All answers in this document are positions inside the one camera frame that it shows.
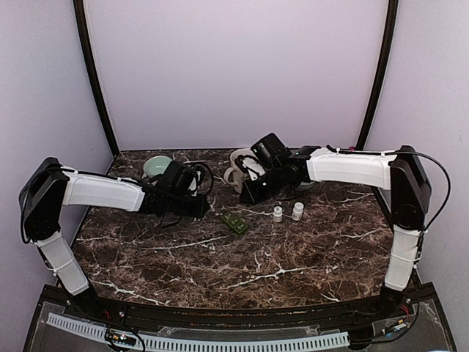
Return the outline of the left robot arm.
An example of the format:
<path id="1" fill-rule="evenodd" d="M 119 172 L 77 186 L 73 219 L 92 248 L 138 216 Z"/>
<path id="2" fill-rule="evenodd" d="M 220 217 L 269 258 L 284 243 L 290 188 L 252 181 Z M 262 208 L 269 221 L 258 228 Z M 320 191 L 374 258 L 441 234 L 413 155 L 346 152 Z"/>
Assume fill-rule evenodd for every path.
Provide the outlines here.
<path id="1" fill-rule="evenodd" d="M 76 296 L 75 308 L 96 320 L 103 314 L 103 302 L 92 295 L 94 288 L 64 239 L 59 224 L 62 208 L 80 205 L 160 219 L 168 213 L 201 219 L 210 208 L 211 191 L 200 189 L 204 181 L 214 186 L 213 172 L 203 162 L 170 161 L 162 174 L 134 179 L 79 171 L 49 157 L 19 193 L 21 239 L 38 248 L 65 290 Z"/>

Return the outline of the green weekly pill organizer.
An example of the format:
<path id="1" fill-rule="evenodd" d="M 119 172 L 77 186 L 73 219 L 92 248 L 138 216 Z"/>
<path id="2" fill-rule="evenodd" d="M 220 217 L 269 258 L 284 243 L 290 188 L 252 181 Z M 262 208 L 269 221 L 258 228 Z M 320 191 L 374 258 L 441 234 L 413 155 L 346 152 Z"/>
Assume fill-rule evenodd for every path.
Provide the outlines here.
<path id="1" fill-rule="evenodd" d="M 221 219 L 224 224 L 238 235 L 244 235 L 248 229 L 246 221 L 233 213 L 226 213 L 222 215 Z"/>

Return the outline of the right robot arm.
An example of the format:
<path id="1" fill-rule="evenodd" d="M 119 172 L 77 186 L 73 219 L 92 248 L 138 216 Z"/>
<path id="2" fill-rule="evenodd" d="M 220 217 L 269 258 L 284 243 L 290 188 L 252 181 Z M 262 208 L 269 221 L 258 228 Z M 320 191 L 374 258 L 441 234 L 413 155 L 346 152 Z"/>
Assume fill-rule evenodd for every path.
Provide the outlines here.
<path id="1" fill-rule="evenodd" d="M 402 306 L 403 291 L 418 260 L 426 232 L 425 218 L 432 187 L 408 145 L 392 151 L 357 151 L 331 146 L 303 146 L 291 151 L 274 133 L 236 157 L 236 165 L 247 179 L 240 201 L 255 205 L 292 186 L 332 181 L 380 188 L 391 193 L 391 223 L 394 233 L 384 285 L 387 290 L 374 302 L 374 312 L 391 317 Z"/>

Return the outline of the white pill bottle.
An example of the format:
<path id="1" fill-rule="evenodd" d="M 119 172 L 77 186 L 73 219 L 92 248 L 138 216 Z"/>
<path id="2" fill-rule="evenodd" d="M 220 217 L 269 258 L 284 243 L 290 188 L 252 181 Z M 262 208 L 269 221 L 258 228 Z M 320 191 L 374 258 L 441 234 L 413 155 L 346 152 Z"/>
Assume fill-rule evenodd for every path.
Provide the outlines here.
<path id="1" fill-rule="evenodd" d="M 281 206 L 275 206 L 273 209 L 273 220 L 276 223 L 283 221 L 284 209 Z"/>
<path id="2" fill-rule="evenodd" d="M 292 219 L 294 221 L 300 221 L 304 212 L 304 204 L 302 202 L 296 202 L 292 209 Z"/>

